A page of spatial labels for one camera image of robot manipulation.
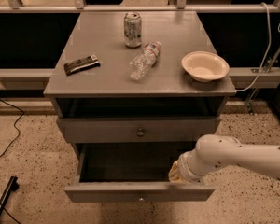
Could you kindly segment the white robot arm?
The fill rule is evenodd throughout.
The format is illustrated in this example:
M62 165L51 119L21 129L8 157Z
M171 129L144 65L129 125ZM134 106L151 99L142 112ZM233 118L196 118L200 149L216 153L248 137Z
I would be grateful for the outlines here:
M191 183L227 166L239 166L280 181L280 145L249 145L228 136L207 134L172 165L171 182Z

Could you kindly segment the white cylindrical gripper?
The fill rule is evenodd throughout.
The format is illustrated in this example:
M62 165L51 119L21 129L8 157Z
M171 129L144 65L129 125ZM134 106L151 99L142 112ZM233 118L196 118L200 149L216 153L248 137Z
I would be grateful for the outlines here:
M195 150L181 154L168 174L169 181L174 183L197 182L204 176L204 164Z

